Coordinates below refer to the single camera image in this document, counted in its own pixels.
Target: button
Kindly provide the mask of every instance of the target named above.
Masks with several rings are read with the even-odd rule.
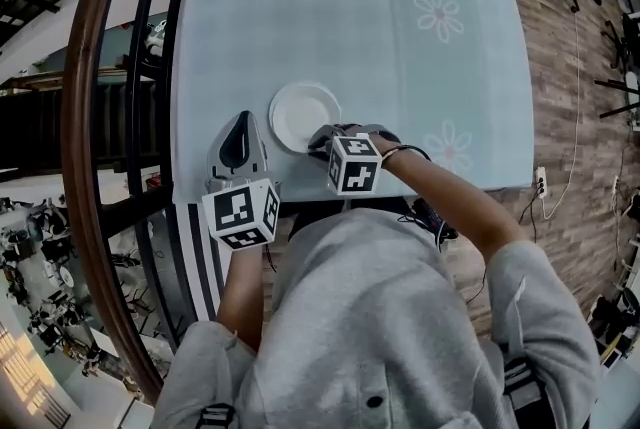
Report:
[[[377,408],[383,402],[384,400],[382,399],[382,397],[374,395],[373,397],[369,397],[369,400],[367,400],[367,406],[369,406],[370,408]]]

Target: white flower print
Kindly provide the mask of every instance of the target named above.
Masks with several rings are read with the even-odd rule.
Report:
[[[413,0],[413,3],[424,11],[424,15],[418,18],[418,27],[432,29],[435,26],[442,43],[449,43],[452,32],[464,32],[462,22],[453,16],[460,11],[460,5],[456,1],[443,4],[442,0]]]
[[[429,134],[425,136],[424,144],[431,159],[453,173],[467,171],[473,165],[471,158],[464,153],[471,145],[471,134],[462,132],[456,135],[451,120],[442,123],[442,137]]]

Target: white cube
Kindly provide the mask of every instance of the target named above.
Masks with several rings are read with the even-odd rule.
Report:
[[[202,197],[209,232],[232,250],[275,240],[280,199],[268,178]]]
[[[328,186],[339,196],[375,193],[382,156],[368,134],[335,136],[329,158]]]

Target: white plate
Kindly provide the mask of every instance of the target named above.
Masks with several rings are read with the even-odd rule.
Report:
[[[292,152],[307,153],[309,139],[329,123],[340,123],[340,105],[322,84],[295,82],[276,93],[269,106],[269,123],[280,142]]]

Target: wooden floor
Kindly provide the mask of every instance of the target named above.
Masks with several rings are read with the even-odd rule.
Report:
[[[623,149],[624,165],[620,174],[623,194],[640,186],[640,137],[630,135],[626,114],[600,120],[601,112],[624,105],[621,92],[595,86],[594,79],[620,78],[611,70],[614,49],[600,34],[605,20],[619,29],[620,10],[615,0],[604,0],[601,7],[591,0],[578,0],[577,14],[580,45],[580,126],[575,170],[571,186],[553,217],[543,220],[539,201],[533,205],[537,242],[576,296],[583,312],[588,311],[599,293],[613,291],[613,283],[621,274],[613,270],[616,257],[616,224],[611,207],[614,176],[620,174]],[[574,14],[568,0],[517,0],[527,42],[531,68],[535,119],[535,166],[545,166],[550,194],[547,214],[555,205],[569,178],[573,158],[577,108],[577,58]],[[516,217],[534,194],[533,189],[504,189],[492,196]],[[286,239],[290,222],[279,228],[274,261]],[[523,225],[533,236],[533,225],[527,212]],[[637,224],[620,219],[620,256],[629,259],[632,246],[629,237]],[[447,250],[446,258],[454,274],[456,286],[465,299],[476,294],[482,284],[484,264],[479,253],[464,238]],[[265,262],[265,320],[270,315],[273,275]],[[469,311],[476,331],[490,328],[487,289],[472,303]]]

